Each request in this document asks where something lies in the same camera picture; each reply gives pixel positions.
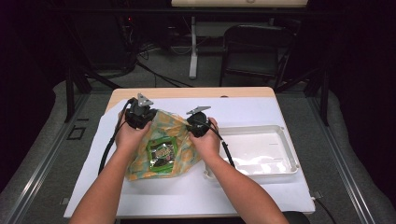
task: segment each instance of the clear plastic bag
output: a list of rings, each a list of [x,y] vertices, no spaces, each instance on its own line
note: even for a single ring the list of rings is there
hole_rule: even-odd
[[[201,157],[189,138],[187,124],[177,114],[158,110],[136,158],[128,165],[127,179],[173,177],[188,172]],[[158,155],[153,155],[153,150],[158,150]]]

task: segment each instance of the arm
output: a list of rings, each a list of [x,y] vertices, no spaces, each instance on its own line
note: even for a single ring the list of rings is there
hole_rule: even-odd
[[[217,129],[216,121],[210,120]],[[265,189],[235,170],[219,155],[219,138],[212,131],[201,138],[190,133],[190,140],[246,223],[288,223]]]
[[[121,126],[116,136],[116,151],[79,202],[69,223],[114,223],[126,167],[149,125],[150,122],[142,130],[135,130],[128,124]]]

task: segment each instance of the black tool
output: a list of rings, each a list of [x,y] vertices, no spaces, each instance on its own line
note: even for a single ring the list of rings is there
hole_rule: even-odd
[[[187,122],[190,124],[187,126],[187,131],[191,132],[195,137],[204,136],[212,124],[206,115],[201,112],[208,108],[210,108],[210,106],[198,106],[195,109],[187,112],[187,114],[192,114],[189,118],[187,118]]]
[[[153,103],[140,93],[137,94],[137,99],[132,98],[128,103],[131,107],[125,111],[125,121],[135,129],[143,129],[157,114],[156,109],[149,107]]]

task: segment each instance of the white tray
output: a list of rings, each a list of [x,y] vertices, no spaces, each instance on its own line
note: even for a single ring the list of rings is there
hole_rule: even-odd
[[[223,128],[219,133],[228,145],[235,168],[244,175],[292,175],[300,168],[291,153],[283,127]],[[228,161],[223,148],[219,154]],[[216,179],[207,166],[204,175],[208,179]]]

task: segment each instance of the desk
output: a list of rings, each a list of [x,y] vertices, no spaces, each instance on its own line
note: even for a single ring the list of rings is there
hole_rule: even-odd
[[[172,0],[172,7],[305,7],[308,0]]]
[[[119,111],[127,99],[136,97],[139,92],[154,102],[153,108],[172,111],[182,117],[186,116],[186,111],[195,108],[198,102],[201,105],[212,105],[212,108],[205,113],[210,117],[216,118],[220,127],[238,125],[241,120],[246,124],[259,122],[261,124],[281,125],[285,128],[287,139],[291,143],[289,131],[283,120],[275,94],[270,88],[115,90],[109,100],[106,113],[101,118],[98,131],[92,142],[90,154],[84,163],[70,203],[64,213],[65,217],[71,217],[78,202],[96,178],[99,162],[113,133],[112,127],[117,122]],[[229,98],[220,98],[220,96],[225,95]],[[216,109],[216,107],[221,105],[217,103],[237,99],[247,102],[247,104],[243,106],[232,105],[235,106],[235,110],[227,110],[226,113],[228,115],[224,111]],[[242,107],[246,109],[243,117],[240,114],[240,109],[238,109]],[[266,115],[264,118],[260,116],[261,112]],[[238,120],[225,119],[227,116],[236,116],[238,114],[240,118]],[[113,146],[108,157],[111,156],[114,150],[115,147]],[[117,217],[237,216],[219,183],[204,179],[204,169],[204,162],[199,161],[186,174],[178,177],[143,179],[133,182],[124,180]],[[309,188],[302,169],[299,169],[293,175],[258,178],[256,181],[268,191],[282,211],[300,211],[307,214],[315,211],[315,205],[309,195]]]

